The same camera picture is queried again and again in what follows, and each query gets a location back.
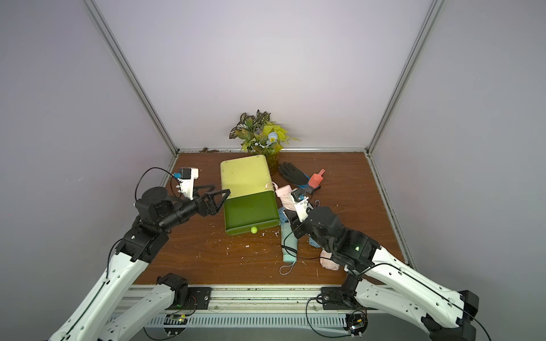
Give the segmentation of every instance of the gray wall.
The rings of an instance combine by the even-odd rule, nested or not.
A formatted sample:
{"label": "gray wall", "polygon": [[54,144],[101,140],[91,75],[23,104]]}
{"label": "gray wall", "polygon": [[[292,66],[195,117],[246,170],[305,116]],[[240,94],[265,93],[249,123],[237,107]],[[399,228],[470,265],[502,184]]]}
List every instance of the gray wall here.
{"label": "gray wall", "polygon": [[544,339],[545,18],[447,1],[373,153],[418,270],[479,295],[496,341]]}
{"label": "gray wall", "polygon": [[290,147],[366,147],[431,0],[97,3],[179,147],[238,148],[258,109]]}
{"label": "gray wall", "polygon": [[0,3],[0,338],[60,327],[170,158],[81,1]]}

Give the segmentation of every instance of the pink cloth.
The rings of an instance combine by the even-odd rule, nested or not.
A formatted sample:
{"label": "pink cloth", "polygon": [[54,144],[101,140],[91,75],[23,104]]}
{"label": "pink cloth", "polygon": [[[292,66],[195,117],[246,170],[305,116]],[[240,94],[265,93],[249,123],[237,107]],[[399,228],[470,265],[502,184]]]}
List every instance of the pink cloth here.
{"label": "pink cloth", "polygon": [[[330,258],[332,257],[332,254],[322,249],[321,257]],[[338,263],[334,262],[333,260],[328,260],[324,258],[321,258],[321,265],[323,268],[328,270],[334,270],[334,271],[337,271],[340,269],[340,265]]]}

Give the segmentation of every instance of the wire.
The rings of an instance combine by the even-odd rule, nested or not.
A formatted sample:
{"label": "wire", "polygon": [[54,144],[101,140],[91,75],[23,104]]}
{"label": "wire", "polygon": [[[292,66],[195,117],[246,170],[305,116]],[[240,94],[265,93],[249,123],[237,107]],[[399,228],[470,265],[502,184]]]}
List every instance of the wire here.
{"label": "wire", "polygon": [[[293,262],[291,265],[283,265],[283,266],[281,266],[280,268],[278,268],[278,272],[279,272],[281,275],[289,274],[290,271],[292,271],[292,268],[294,267],[294,264],[296,264],[296,262]],[[289,267],[290,270],[288,270],[288,272],[282,273],[282,270],[281,270],[281,269],[284,268],[284,267]]]}
{"label": "wire", "polygon": [[188,316],[192,316],[193,314],[195,314],[195,311],[197,310],[197,298],[195,298],[195,296],[192,296],[193,299],[195,300],[195,307],[193,308],[193,311],[191,313],[189,313],[188,315],[186,315],[186,317]]}
{"label": "wire", "polygon": [[302,225],[303,225],[303,223],[299,224],[297,228],[295,228],[295,229],[294,229],[294,230],[292,230],[292,231],[291,231],[291,232],[290,232],[289,234],[287,234],[287,235],[286,235],[286,237],[285,237],[285,238],[284,238],[284,240],[282,241],[281,247],[282,247],[283,249],[285,249],[285,250],[286,250],[286,252],[287,252],[287,253],[288,253],[288,254],[289,254],[290,256],[292,256],[292,257],[296,257],[296,258],[299,258],[299,259],[307,259],[307,260],[309,260],[309,259],[319,259],[319,258],[324,258],[324,259],[332,260],[332,259],[330,259],[330,258],[326,258],[326,257],[322,257],[322,256],[319,256],[319,257],[313,257],[313,258],[306,258],[306,257],[300,257],[300,256],[298,256],[297,254],[292,254],[292,253],[290,253],[290,251],[293,251],[293,252],[296,252],[296,253],[298,253],[298,252],[297,252],[297,251],[296,251],[295,249],[293,249],[293,248],[291,248],[291,247],[288,247],[288,246],[286,246],[286,239],[288,239],[288,237],[290,237],[290,235],[291,235],[291,234],[293,234],[293,233],[294,233],[294,231],[295,231],[295,230],[297,230],[297,229],[299,229],[299,228],[300,228],[300,226],[302,226]]}
{"label": "wire", "polygon": [[363,306],[363,308],[364,308],[364,311],[362,311],[362,310],[354,310],[354,311],[349,315],[349,318],[350,318],[351,316],[353,316],[354,313],[356,313],[356,312],[361,312],[361,313],[364,315],[364,330],[361,331],[362,334],[364,334],[364,332],[366,332],[366,330],[368,329],[368,310],[366,310],[366,307],[364,307],[364,306]]}
{"label": "wire", "polygon": [[142,174],[142,176],[140,177],[140,179],[138,180],[138,183],[136,183],[136,187],[135,187],[135,201],[137,201],[137,189],[138,189],[138,185],[140,185],[140,182],[142,181],[142,178],[146,175],[146,173],[148,173],[149,171],[151,171],[152,169],[161,169],[162,171],[164,171],[165,173],[169,174],[171,176],[171,179],[169,180],[169,184],[171,186],[171,192],[173,192],[173,195],[174,194],[174,190],[173,190],[173,179],[176,180],[176,182],[178,183],[178,179],[174,177],[174,175],[169,172],[169,171],[166,171],[164,170],[163,168],[161,167],[152,167],[150,169],[148,169],[147,171],[144,172],[144,174]]}
{"label": "wire", "polygon": [[97,293],[95,294],[95,296],[93,296],[93,299],[91,300],[91,302],[89,302],[89,304],[87,305],[87,307],[85,308],[84,312],[81,313],[80,317],[78,317],[78,319],[76,320],[76,322],[74,322],[74,324],[72,325],[72,327],[70,327],[70,329],[68,330],[68,332],[63,336],[63,338],[61,339],[61,341],[65,340],[67,335],[70,335],[70,332],[72,331],[72,329],[74,329],[74,327],[78,324],[78,322],[80,322],[81,318],[84,317],[85,313],[87,313],[87,310],[89,309],[89,307],[93,304],[93,302],[95,301],[95,299],[97,298],[97,296],[99,295],[100,291],[102,290],[102,288],[104,287],[104,284],[106,284],[106,282],[103,282],[102,285],[100,286],[99,290],[97,291]]}
{"label": "wire", "polygon": [[307,194],[307,190],[308,190],[308,189],[311,189],[311,191],[309,192],[309,194],[311,194],[311,196],[308,196],[309,199],[307,200],[307,202],[311,201],[311,198],[312,198],[313,195],[314,195],[314,190],[315,190],[316,188],[312,188],[311,186],[307,185],[307,187],[306,187],[305,190],[304,190],[304,195]]}
{"label": "wire", "polygon": [[318,299],[320,298],[320,295],[318,295],[317,297],[311,297],[307,300],[307,303],[305,304],[305,319],[307,320],[307,324],[310,326],[311,330],[315,333],[317,333],[318,335],[322,336],[322,337],[326,337],[326,338],[329,338],[329,339],[337,339],[337,338],[340,338],[340,337],[345,337],[345,336],[351,336],[351,334],[347,334],[347,335],[338,335],[338,336],[328,336],[328,335],[323,335],[323,334],[320,334],[319,332],[317,332],[313,326],[311,325],[311,323],[309,322],[309,317],[307,316],[307,307],[309,306],[309,302],[311,302],[312,300],[316,300],[317,303],[320,303],[318,301]]}
{"label": "wire", "polygon": [[178,335],[180,335],[180,333],[182,333],[182,332],[180,332],[180,333],[178,333],[178,334],[174,334],[174,335],[169,336],[168,338],[164,338],[164,339],[156,339],[156,338],[151,337],[151,336],[148,334],[148,332],[146,331],[146,328],[142,327],[142,330],[144,331],[144,333],[146,334],[146,336],[148,336],[150,339],[152,339],[152,340],[154,340],[154,341],[165,341],[165,340],[170,340],[170,339],[175,338],[175,337],[177,337]]}
{"label": "wire", "polygon": [[395,268],[396,270],[398,270],[400,273],[403,273],[405,274],[406,276],[410,277],[411,279],[413,279],[414,281],[416,281],[417,283],[421,284],[422,286],[424,286],[425,288],[429,289],[430,291],[432,291],[433,293],[437,294],[439,297],[441,297],[443,300],[447,301],[448,304],[452,305],[453,307],[457,308],[458,310],[462,311],[463,313],[467,314],[468,316],[470,316],[473,320],[475,320],[479,326],[483,329],[483,331],[485,332],[485,335],[487,335],[487,338],[489,339],[489,341],[491,341],[491,337],[489,336],[489,333],[487,332],[487,330],[485,329],[485,327],[482,325],[482,323],[480,321],[478,321],[476,319],[475,316],[473,316],[471,313],[467,312],[466,310],[464,310],[463,308],[457,306],[455,303],[452,303],[449,299],[445,298],[442,294],[436,292],[436,290],[432,289],[431,287],[429,287],[428,285],[426,285],[425,283],[421,282],[420,280],[418,280],[417,278],[415,278],[414,276],[410,275],[409,273],[403,271],[401,268],[397,268],[396,266],[390,264],[390,263],[379,263],[379,264],[375,264],[374,266],[368,268],[367,270],[365,270],[362,274],[365,274],[366,272],[368,272],[369,270],[372,270],[373,268],[375,268],[376,266],[379,266],[379,265],[389,265],[393,268]]}
{"label": "wire", "polygon": [[112,250],[114,250],[114,247],[116,246],[116,244],[118,244],[119,242],[121,242],[123,240],[123,238],[121,239],[118,239],[114,245],[112,245],[112,247],[110,248],[110,252],[108,252],[108,262],[106,263],[106,279],[108,279],[108,272],[110,271],[110,255],[112,254]]}
{"label": "wire", "polygon": [[[192,297],[193,297],[193,299],[195,300],[195,304],[194,304],[193,311],[192,311],[190,314],[185,315],[185,317],[188,317],[188,316],[193,315],[193,314],[195,313],[195,311],[197,310],[197,298],[195,298],[195,296],[192,296]],[[180,310],[178,310],[178,312],[184,310],[184,308],[185,308],[188,304],[189,304],[189,301],[186,302],[186,304],[184,304],[184,306],[183,306]],[[180,333],[178,333],[178,334],[171,335],[171,336],[169,336],[169,337],[167,337],[167,338],[164,338],[164,339],[156,339],[156,338],[151,337],[151,336],[148,334],[148,332],[146,331],[146,328],[145,328],[145,327],[142,327],[142,329],[143,329],[144,333],[146,334],[146,336],[148,336],[150,339],[155,340],[155,341],[170,340],[170,339],[172,339],[172,338],[177,337],[177,336],[180,335],[184,330],[186,330],[186,328],[184,328],[184,329],[182,329],[182,332],[180,332]]]}

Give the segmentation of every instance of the blue flower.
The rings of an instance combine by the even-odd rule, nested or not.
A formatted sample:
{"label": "blue flower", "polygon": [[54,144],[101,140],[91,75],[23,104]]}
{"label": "blue flower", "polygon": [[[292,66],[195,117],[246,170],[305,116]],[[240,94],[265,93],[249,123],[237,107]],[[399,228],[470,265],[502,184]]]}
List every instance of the blue flower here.
{"label": "blue flower", "polygon": [[276,132],[272,131],[268,134],[268,141],[267,141],[268,146],[270,146],[274,142],[277,142],[277,140],[278,140],[278,134]]}

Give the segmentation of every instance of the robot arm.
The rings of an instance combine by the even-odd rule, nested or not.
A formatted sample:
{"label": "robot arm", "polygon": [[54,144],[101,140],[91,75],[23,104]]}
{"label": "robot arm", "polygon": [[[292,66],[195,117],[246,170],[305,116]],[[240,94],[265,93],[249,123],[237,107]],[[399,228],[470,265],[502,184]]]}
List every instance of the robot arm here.
{"label": "robot arm", "polygon": [[[128,340],[158,312],[173,303],[184,305],[188,302],[188,282],[168,274],[158,279],[148,296],[114,322],[106,324],[123,294],[169,240],[170,230],[195,214],[215,215],[229,196],[229,189],[213,192],[215,187],[212,185],[194,186],[197,174],[186,170],[181,169],[182,179],[177,186],[185,198],[168,196],[165,188],[154,187],[136,201],[139,215],[117,245],[106,271],[50,341]],[[199,195],[199,189],[207,189],[207,192]],[[221,196],[218,203],[216,196]]]}
{"label": "robot arm", "polygon": [[[296,238],[309,235],[332,253],[334,262],[345,266],[344,284],[340,288],[322,290],[325,307],[377,308],[416,324],[430,332],[434,340],[473,341],[476,338],[476,329],[470,322],[478,311],[479,298],[472,292],[457,292],[431,281],[377,241],[346,229],[328,207],[307,208],[305,214],[285,213]],[[364,274],[393,290],[363,280]]]}

